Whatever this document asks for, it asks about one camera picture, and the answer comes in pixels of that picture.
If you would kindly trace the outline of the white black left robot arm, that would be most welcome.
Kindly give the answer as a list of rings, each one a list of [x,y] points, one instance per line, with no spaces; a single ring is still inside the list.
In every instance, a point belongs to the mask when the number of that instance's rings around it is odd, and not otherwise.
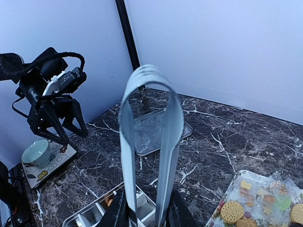
[[[69,144],[66,130],[85,138],[88,135],[79,102],[71,97],[87,79],[84,57],[75,52],[57,52],[49,47],[33,62],[24,63],[15,53],[0,55],[0,79],[18,84],[18,100],[26,98],[31,108],[28,114],[13,110],[26,118],[30,130],[37,136],[63,145]],[[21,174],[0,164],[0,200],[9,209],[3,227],[35,227]]]

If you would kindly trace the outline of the silver metal tongs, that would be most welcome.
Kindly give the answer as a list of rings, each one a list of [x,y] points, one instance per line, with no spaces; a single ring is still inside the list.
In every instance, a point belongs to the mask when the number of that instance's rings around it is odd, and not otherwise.
[[[155,119],[151,114],[149,121],[140,117],[134,120],[129,103],[132,93],[143,85],[158,85],[169,91],[168,103],[162,116]],[[138,225],[135,155],[148,155],[160,152],[157,198],[155,206],[155,226],[161,227],[169,210],[169,202],[177,168],[179,144],[185,128],[185,117],[179,97],[169,80],[159,69],[151,64],[137,68],[130,76],[121,102],[118,115],[121,147],[121,164],[124,179],[129,220],[132,227]]]

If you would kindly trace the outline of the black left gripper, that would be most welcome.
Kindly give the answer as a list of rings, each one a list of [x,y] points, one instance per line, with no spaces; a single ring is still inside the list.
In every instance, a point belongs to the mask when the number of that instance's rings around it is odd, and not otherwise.
[[[31,104],[28,114],[16,109],[15,112],[25,117],[31,131],[40,137],[59,144],[68,144],[65,130],[85,138],[88,135],[79,102],[70,95],[46,95],[45,81],[26,82],[21,80],[16,90],[19,96],[15,102],[26,98]]]

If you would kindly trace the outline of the silver divided cookie tin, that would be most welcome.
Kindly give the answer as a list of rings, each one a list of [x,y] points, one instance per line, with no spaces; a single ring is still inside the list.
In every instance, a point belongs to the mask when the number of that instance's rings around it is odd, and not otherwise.
[[[145,192],[136,186],[137,226],[155,225],[156,204]],[[124,183],[120,183],[103,196],[68,217],[63,227],[128,227],[130,212],[127,210]]]

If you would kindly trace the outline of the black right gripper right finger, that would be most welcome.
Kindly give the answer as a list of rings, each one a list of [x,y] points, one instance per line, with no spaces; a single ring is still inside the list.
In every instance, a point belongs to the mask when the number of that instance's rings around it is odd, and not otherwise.
[[[198,227],[178,190],[173,189],[166,216],[167,227]]]

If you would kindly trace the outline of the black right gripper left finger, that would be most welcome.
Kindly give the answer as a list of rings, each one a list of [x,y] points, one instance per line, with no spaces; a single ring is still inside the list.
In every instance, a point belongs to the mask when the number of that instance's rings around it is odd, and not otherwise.
[[[126,227],[126,196],[125,191],[120,190],[115,195],[111,205],[106,210],[103,218],[97,224],[97,227]]]

